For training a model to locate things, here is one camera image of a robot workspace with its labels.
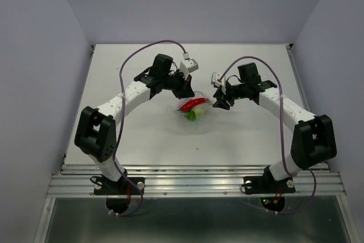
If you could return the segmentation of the red chili pepper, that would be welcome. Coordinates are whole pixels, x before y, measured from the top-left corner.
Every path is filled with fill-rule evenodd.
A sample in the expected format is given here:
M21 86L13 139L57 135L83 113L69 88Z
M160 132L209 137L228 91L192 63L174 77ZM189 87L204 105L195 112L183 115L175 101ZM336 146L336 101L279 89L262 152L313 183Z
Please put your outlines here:
M195 98L192 100L187 101L184 105L180 107L180 111L182 112L189 112L191 111L195 106L206 103L206 100L204 98Z

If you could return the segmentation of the clear zip top bag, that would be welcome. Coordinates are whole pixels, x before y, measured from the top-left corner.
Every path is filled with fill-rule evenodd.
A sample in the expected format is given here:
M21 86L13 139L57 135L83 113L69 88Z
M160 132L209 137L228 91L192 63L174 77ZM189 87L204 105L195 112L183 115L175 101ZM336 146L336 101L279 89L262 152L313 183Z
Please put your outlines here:
M183 117L187 122L199 123L204 119L212 105L212 99L197 90L194 92L193 97L181 99L173 112Z

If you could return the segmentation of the white radish with leaves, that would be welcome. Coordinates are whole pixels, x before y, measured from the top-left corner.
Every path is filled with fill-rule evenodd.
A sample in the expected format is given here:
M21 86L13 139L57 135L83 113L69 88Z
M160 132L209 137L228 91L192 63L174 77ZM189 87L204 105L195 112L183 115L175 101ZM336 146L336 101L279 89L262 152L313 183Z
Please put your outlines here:
M189 121L198 121L211 107L211 103L206 102L195 106L191 111L186 112L184 117Z

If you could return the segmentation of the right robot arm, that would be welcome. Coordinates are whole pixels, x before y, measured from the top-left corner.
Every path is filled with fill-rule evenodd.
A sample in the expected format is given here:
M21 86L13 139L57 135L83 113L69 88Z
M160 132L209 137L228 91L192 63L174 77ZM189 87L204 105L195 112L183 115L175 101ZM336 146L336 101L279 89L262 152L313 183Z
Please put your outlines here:
M287 98L278 83L263 81L255 63L238 67L240 84L232 85L225 75L213 73L217 89L213 107L229 110L236 100L247 98L279 119L280 127L292 132L291 149L281 160L267 166L262 175L246 176L242 192L251 194L294 193L293 176L337 155L333 122L317 116Z

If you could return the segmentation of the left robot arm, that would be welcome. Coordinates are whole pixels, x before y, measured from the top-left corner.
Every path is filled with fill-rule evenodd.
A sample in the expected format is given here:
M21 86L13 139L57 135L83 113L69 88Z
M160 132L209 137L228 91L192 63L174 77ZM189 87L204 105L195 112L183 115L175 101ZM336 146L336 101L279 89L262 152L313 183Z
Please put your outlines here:
M97 165L114 194L126 189L126 171L116 157L117 129L123 127L125 117L163 90L170 90L178 99L195 95L191 74L198 69L198 63L184 55L175 72L171 71L172 63L170 56L156 55L152 66L137 75L120 94L96 108L87 106L81 111L75 145Z

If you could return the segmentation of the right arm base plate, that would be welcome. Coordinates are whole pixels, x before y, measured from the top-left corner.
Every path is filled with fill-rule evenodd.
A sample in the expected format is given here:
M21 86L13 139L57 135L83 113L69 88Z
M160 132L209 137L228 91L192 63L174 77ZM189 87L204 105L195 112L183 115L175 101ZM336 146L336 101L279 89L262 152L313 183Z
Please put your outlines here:
M241 191L247 195L296 192L292 178L276 181L271 178L264 178L263 175L245 176L241 185Z

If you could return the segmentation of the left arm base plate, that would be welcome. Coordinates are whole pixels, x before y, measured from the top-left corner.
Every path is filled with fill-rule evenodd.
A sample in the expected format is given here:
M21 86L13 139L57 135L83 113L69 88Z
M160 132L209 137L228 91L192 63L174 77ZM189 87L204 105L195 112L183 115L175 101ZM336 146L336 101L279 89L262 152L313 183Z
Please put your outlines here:
M90 181L94 184L93 193L95 195L139 195L139 191L123 178L120 178L117 182L113 182L104 176L91 176Z

